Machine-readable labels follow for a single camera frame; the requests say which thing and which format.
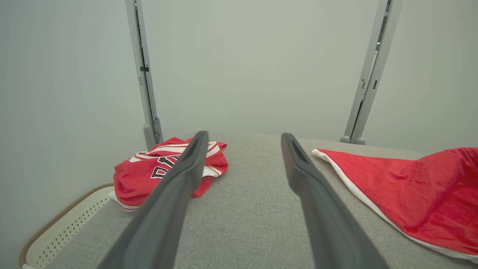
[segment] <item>metal frame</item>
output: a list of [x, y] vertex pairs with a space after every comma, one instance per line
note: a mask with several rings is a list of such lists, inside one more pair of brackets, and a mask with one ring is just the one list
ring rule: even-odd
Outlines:
[[143, 103], [143, 112], [146, 124], [144, 125], [144, 136], [148, 148], [163, 142], [159, 118], [156, 114], [156, 105], [154, 103], [154, 93], [152, 90], [152, 79], [149, 72], [148, 48], [142, 18], [141, 5], [136, 0], [125, 0], [126, 13], [128, 15], [128, 24], [130, 26], [131, 43], [133, 46], [134, 60], [136, 64], [136, 73], [140, 86], [141, 100]]
[[382, 27], [383, 17], [387, 9], [388, 0], [380, 0], [377, 7], [377, 13], [375, 14], [375, 22], [373, 23], [372, 34], [370, 35], [369, 47], [367, 54], [365, 55], [365, 61], [363, 63], [362, 73], [358, 80], [357, 91], [355, 93], [354, 102], [352, 103], [352, 109], [348, 118], [347, 127], [345, 129], [344, 136], [340, 139], [340, 142], [351, 143], [352, 131], [356, 124], [360, 103], [363, 100], [363, 95], [368, 87], [369, 74], [372, 69], [372, 61], [375, 55], [375, 49], [377, 47], [377, 40], [379, 39], [380, 29]]
[[402, 10], [402, 4], [403, 0], [392, 0], [390, 4], [387, 23], [385, 24], [383, 37], [380, 43], [380, 50], [377, 54], [372, 75], [370, 77], [370, 82], [373, 83], [369, 83], [367, 86], [367, 91], [365, 92], [365, 97], [358, 113], [352, 135], [350, 137], [350, 143], [352, 144], [365, 145], [365, 139], [362, 138], [362, 133], [365, 128], [367, 118], [369, 117], [370, 109], [372, 108], [373, 99], [375, 98], [375, 94], [379, 88], [380, 78], [385, 68], [385, 63], [387, 62], [388, 53], [390, 51], [393, 36], [395, 35], [395, 29], [397, 27], [400, 11]]

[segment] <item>white stripe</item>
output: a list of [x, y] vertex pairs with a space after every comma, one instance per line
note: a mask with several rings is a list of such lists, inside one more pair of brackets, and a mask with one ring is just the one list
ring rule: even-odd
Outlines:
[[211, 149], [210, 151], [208, 151], [208, 153], [206, 153], [206, 158], [213, 156], [218, 151], [219, 151], [219, 146], [216, 144], [216, 146], [213, 149]]
[[141, 159], [141, 158], [144, 158], [144, 159], [154, 159], [154, 158], [157, 158], [157, 157], [154, 157], [154, 156], [148, 156], [148, 155], [146, 155], [146, 154], [148, 154], [147, 151], [140, 151], [140, 152], [136, 153], [136, 157], [137, 157], [137, 158], [140, 158], [140, 159]]
[[217, 176], [220, 176], [222, 175], [222, 172], [220, 170], [218, 170], [217, 168], [215, 168], [214, 166], [212, 165], [206, 165], [209, 169], [211, 169], [213, 172], [217, 173]]
[[207, 149], [210, 150], [212, 147], [214, 147], [217, 144], [217, 142], [216, 141], [209, 141], [208, 144], [209, 145], [207, 146]]
[[139, 161], [142, 161], [142, 160], [136, 158], [135, 156], [133, 156], [133, 157], [131, 157], [131, 158], [129, 159], [129, 161], [130, 161], [131, 163], [135, 163], [135, 162], [139, 162]]
[[217, 178], [218, 175], [217, 175], [214, 171], [212, 171], [211, 169], [209, 169], [209, 167], [204, 166], [204, 168], [203, 168], [203, 177], [215, 177], [215, 178]]
[[165, 147], [155, 148], [149, 153], [153, 153], [157, 151], [170, 151], [170, 152], [183, 153], [185, 149], [186, 147], [165, 146]]
[[163, 147], [187, 147], [189, 146], [189, 144], [170, 144], [170, 145], [164, 145], [164, 146], [159, 146], [155, 149], [158, 149], [158, 148], [163, 148]]
[[132, 206], [132, 205], [125, 205], [123, 203], [121, 203], [118, 198], [116, 197], [116, 193], [115, 191], [112, 191], [108, 194], [108, 196], [115, 202], [119, 203], [124, 210], [126, 211], [135, 211], [135, 210], [138, 210], [140, 207], [139, 206]]
[[453, 258], [459, 258], [459, 259], [467, 259], [470, 260], [474, 263], [478, 263], [478, 255], [472, 255], [472, 254], [466, 254], [463, 252], [459, 252], [456, 250], [452, 250], [449, 248], [445, 247], [440, 247], [436, 245], [429, 244], [427, 242], [424, 242], [422, 240], [418, 240], [414, 237], [409, 236], [406, 234], [404, 231], [402, 231], [395, 223], [393, 223], [385, 214], [345, 175], [345, 173], [342, 171], [342, 169], [335, 163], [327, 154], [319, 151], [318, 149], [314, 149], [312, 151], [315, 155], [317, 155], [319, 158], [322, 160], [330, 163], [332, 165], [332, 168], [335, 170], [335, 172], [338, 174], [338, 177], [345, 183], [347, 188], [357, 197], [359, 198], [362, 202], [364, 202], [369, 208], [371, 208], [377, 215], [379, 215], [382, 219], [384, 219], [386, 222], [388, 222], [390, 225], [392, 225], [395, 229], [397, 229], [399, 232], [401, 232], [404, 236], [409, 238], [410, 240], [425, 246], [427, 248], [430, 248], [438, 253], [453, 257]]

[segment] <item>red cloth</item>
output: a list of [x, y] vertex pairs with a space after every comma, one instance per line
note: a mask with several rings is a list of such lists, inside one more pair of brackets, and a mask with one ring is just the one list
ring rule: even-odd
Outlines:
[[320, 152], [407, 235], [478, 255], [478, 148], [449, 149], [419, 160], [314, 150], [322, 159]]
[[[115, 166], [115, 195], [125, 210], [136, 210], [146, 201], [191, 140], [192, 138], [184, 141], [173, 137], [149, 151], [140, 151]], [[203, 195], [211, 187], [214, 178], [227, 171], [229, 164], [222, 153], [226, 147], [224, 143], [209, 141], [203, 179], [192, 197]]]

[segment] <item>table surface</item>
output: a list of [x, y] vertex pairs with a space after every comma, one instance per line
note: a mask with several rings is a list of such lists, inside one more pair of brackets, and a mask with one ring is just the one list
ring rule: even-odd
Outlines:
[[[203, 196], [191, 199], [175, 267], [312, 268], [302, 207], [286, 180], [280, 137], [225, 132], [210, 132], [209, 137], [228, 145], [224, 155], [229, 169]], [[424, 153], [314, 139], [298, 141], [391, 268], [476, 267], [407, 239], [353, 196], [332, 167], [313, 156], [312, 150], [402, 159], [418, 159]], [[96, 268], [134, 216], [109, 201], [48, 268]]]

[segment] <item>white basket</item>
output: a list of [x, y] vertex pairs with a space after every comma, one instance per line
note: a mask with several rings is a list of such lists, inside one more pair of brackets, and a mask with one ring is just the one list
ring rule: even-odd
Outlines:
[[22, 268], [45, 268], [78, 231], [109, 200], [113, 183], [96, 187], [59, 213], [23, 247]]

